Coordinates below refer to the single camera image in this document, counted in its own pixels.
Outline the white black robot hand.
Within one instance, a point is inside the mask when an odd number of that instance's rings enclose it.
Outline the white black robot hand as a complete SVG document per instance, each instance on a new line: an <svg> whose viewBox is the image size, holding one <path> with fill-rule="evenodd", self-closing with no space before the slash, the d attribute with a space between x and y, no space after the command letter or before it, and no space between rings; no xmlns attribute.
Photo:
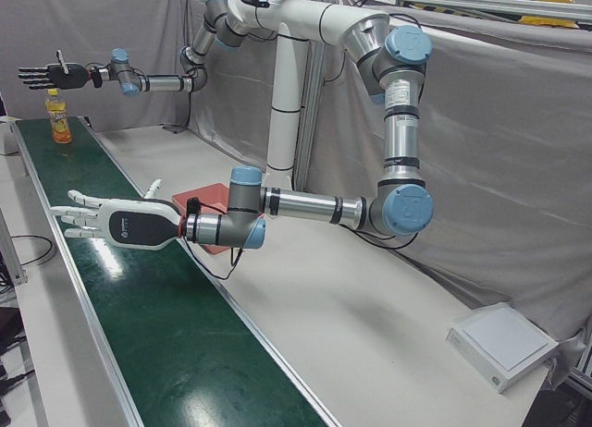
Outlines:
<svg viewBox="0 0 592 427"><path fill-rule="evenodd" d="M161 183L155 180L142 198L133 200L96 198L72 189L68 197L78 206L53 206L50 212L70 225L64 231L67 238L101 238L116 247L161 250L182 237L179 209L154 197Z"/></svg>
<svg viewBox="0 0 592 427"><path fill-rule="evenodd" d="M67 63L61 50L55 52L57 63L46 67L20 67L18 78L30 90L70 90L83 87L92 77L90 71L77 63Z"/></svg>

